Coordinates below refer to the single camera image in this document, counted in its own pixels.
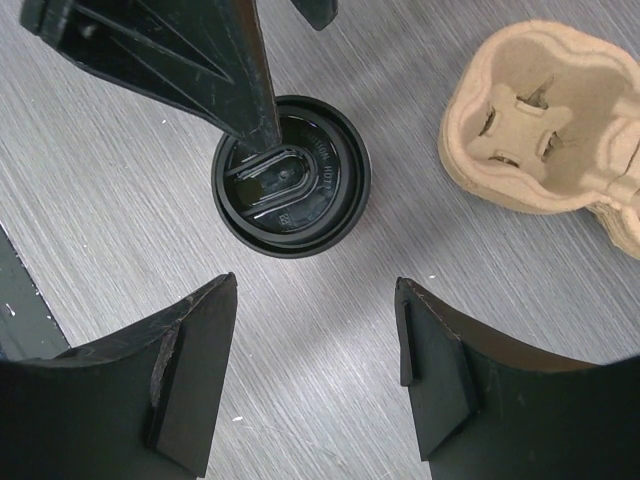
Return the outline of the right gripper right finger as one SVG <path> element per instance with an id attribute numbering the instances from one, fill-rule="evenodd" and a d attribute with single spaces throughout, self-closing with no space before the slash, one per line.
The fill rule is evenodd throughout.
<path id="1" fill-rule="evenodd" d="M 639 360 L 596 365 L 395 285 L 400 382 L 435 479 L 635 479 Z"/>

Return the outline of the single black cup lid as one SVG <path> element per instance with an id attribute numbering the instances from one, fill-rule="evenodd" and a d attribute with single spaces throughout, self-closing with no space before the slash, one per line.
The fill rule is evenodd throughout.
<path id="1" fill-rule="evenodd" d="M 252 153 L 229 135 L 211 168 L 213 199 L 229 231 L 250 249 L 299 259 L 344 239 L 361 218 L 371 164 L 353 123 L 301 95 L 276 100 L 282 144 Z"/>

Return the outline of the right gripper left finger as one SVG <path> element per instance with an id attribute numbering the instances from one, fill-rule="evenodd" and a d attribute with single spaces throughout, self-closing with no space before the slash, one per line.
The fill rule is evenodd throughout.
<path id="1" fill-rule="evenodd" d="M 220 275 L 51 359 L 1 364 L 5 479 L 201 479 L 238 305 Z"/>

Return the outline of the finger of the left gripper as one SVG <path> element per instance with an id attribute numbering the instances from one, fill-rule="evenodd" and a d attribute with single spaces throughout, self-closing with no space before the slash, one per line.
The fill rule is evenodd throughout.
<path id="1" fill-rule="evenodd" d="M 291 0 L 291 3 L 316 31 L 328 27 L 338 14 L 337 0 Z"/>
<path id="2" fill-rule="evenodd" d="M 255 152 L 281 141 L 252 1 L 27 0 L 20 23 L 85 72 L 199 117 Z"/>

